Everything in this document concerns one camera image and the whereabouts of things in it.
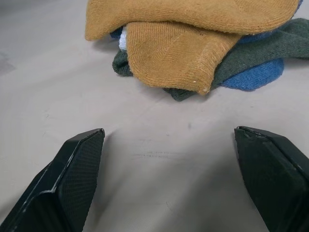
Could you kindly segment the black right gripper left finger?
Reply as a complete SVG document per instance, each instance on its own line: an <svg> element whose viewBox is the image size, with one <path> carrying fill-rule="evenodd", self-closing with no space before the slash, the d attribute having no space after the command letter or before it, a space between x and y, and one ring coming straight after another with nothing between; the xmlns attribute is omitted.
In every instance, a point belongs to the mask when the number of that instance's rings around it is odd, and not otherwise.
<svg viewBox="0 0 309 232"><path fill-rule="evenodd" d="M8 216L2 232L81 232L92 203L104 129L68 139L32 180Z"/></svg>

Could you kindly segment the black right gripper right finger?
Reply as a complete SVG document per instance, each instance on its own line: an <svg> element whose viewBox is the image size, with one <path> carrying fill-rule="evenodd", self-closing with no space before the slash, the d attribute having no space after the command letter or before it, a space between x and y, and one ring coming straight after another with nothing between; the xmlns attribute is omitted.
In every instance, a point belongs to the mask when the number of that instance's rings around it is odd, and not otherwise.
<svg viewBox="0 0 309 232"><path fill-rule="evenodd" d="M286 137L234 129L242 178L270 232L309 230L309 159Z"/></svg>

